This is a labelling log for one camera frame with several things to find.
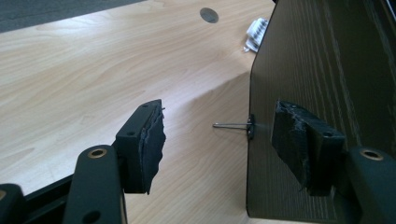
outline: wood grain surface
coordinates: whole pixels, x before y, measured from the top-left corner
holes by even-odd
[[[372,0],[277,2],[251,74],[249,113],[257,123],[249,141],[247,207],[253,217],[337,222],[330,197],[301,190],[271,145],[277,100],[300,105],[343,133],[346,150],[374,147],[396,158],[396,32],[385,10]]]
[[[219,22],[199,11],[210,7]],[[28,194],[111,144],[141,104],[163,99],[165,133],[151,193],[127,195],[130,223],[266,223],[245,209],[246,29],[270,0],[147,1],[0,35],[0,183]]]

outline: gray carpet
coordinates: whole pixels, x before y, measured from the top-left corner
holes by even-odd
[[[0,0],[0,33],[143,0]]]

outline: wooden table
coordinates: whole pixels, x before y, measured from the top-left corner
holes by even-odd
[[[210,7],[218,23],[200,17]],[[135,109],[163,99],[151,194],[127,195],[131,223],[266,223],[245,209],[246,121],[254,53],[245,31],[270,0],[146,1],[0,35],[0,183],[25,194],[111,144]]]

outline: dark brown panel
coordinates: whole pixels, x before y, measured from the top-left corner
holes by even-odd
[[[308,197],[270,143],[277,99],[346,135],[346,148],[396,157],[396,34],[381,1],[280,0],[253,64],[247,210],[252,217],[335,222],[330,198]]]

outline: round hole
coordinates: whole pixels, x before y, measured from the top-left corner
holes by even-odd
[[[0,189],[0,201],[6,197],[7,193],[5,190]]]
[[[204,7],[201,9],[200,14],[202,19],[204,19],[204,21],[207,21],[209,23],[216,23],[219,21],[218,13],[212,8]]]
[[[103,149],[103,148],[97,148],[94,149],[92,151],[90,151],[90,153],[88,153],[88,157],[91,159],[98,159],[101,157],[104,157],[107,153],[107,150]]]
[[[361,155],[367,159],[373,160],[373,161],[382,161],[384,160],[384,157],[379,154],[376,151],[372,151],[369,149],[364,149],[361,151]]]
[[[84,216],[84,218],[82,219],[83,223],[94,223],[97,220],[99,220],[100,218],[100,212],[98,211],[93,211],[88,213],[87,215]]]
[[[331,137],[331,136],[332,136],[332,133],[331,133],[331,132],[325,132],[325,133],[323,133],[323,135],[324,135],[325,137]]]

